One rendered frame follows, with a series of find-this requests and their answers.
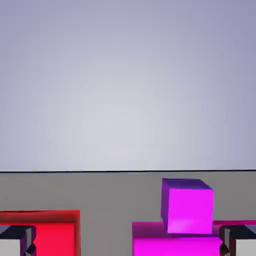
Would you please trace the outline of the large magenta box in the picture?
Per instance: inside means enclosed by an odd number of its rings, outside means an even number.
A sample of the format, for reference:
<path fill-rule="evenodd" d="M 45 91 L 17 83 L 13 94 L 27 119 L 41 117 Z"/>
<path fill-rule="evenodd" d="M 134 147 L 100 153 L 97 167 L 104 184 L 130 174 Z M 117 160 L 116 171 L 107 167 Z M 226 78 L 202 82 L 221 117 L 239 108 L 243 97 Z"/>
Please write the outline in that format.
<path fill-rule="evenodd" d="M 212 234 L 170 234 L 162 222 L 132 223 L 132 256 L 224 256 L 219 229 L 256 225 L 256 220 L 214 220 Z"/>

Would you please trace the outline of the large red box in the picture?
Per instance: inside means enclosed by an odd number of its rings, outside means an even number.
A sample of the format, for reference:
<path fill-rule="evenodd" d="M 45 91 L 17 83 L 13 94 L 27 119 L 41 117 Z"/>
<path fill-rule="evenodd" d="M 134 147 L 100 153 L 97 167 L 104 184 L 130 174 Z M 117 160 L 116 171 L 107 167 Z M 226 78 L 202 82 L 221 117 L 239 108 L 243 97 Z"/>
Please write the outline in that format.
<path fill-rule="evenodd" d="M 0 211 L 0 224 L 35 226 L 36 256 L 81 256 L 79 210 Z"/>

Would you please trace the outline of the small magenta cube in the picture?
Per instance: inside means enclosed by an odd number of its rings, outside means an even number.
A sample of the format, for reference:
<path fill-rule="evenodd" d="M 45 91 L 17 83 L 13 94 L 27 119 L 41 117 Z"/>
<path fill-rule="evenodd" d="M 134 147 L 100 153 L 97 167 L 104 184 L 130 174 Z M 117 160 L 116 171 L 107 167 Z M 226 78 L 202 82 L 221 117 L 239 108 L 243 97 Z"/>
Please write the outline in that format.
<path fill-rule="evenodd" d="M 161 218 L 169 234 L 212 233 L 214 190 L 200 179 L 163 178 Z"/>

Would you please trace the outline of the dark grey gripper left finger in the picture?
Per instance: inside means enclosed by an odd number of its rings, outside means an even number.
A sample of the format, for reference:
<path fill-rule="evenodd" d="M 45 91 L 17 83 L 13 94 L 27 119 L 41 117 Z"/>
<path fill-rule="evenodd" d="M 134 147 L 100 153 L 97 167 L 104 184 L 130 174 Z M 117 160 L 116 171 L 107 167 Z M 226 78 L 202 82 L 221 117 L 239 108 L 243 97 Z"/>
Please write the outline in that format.
<path fill-rule="evenodd" d="M 37 256 L 34 225 L 0 225 L 0 256 Z"/>

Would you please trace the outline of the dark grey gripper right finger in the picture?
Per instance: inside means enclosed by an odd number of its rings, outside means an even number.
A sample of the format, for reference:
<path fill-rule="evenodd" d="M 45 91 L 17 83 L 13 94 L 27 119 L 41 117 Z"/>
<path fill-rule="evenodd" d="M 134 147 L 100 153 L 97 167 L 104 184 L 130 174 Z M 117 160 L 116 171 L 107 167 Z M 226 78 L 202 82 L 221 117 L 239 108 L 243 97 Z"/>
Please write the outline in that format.
<path fill-rule="evenodd" d="M 223 225 L 219 238 L 220 256 L 256 256 L 256 225 Z"/>

